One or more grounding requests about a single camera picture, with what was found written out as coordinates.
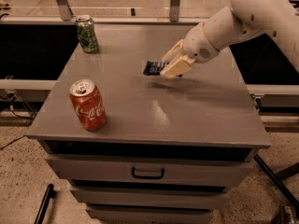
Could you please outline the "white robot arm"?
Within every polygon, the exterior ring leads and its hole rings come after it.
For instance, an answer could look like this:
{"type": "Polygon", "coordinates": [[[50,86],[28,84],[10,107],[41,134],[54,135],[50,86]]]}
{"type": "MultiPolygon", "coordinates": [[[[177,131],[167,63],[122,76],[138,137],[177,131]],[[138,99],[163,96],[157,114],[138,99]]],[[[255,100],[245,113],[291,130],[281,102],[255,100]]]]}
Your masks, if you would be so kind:
{"type": "Polygon", "coordinates": [[[299,71],[299,15],[289,0],[231,0],[231,5],[194,26],[162,58],[160,74],[176,77],[206,63],[222,49],[268,35],[299,71]]]}

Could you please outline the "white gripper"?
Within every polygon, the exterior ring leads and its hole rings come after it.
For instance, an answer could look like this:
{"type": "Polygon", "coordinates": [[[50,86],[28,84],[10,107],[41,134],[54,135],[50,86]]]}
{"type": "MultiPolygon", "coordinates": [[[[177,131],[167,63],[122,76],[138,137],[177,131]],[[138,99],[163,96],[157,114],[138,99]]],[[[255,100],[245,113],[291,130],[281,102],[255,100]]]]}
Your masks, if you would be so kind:
{"type": "Polygon", "coordinates": [[[169,64],[160,72],[160,75],[167,78],[183,75],[192,70],[194,62],[206,63],[217,57],[219,53],[220,51],[210,42],[205,25],[201,22],[163,56],[162,62],[169,64]]]}

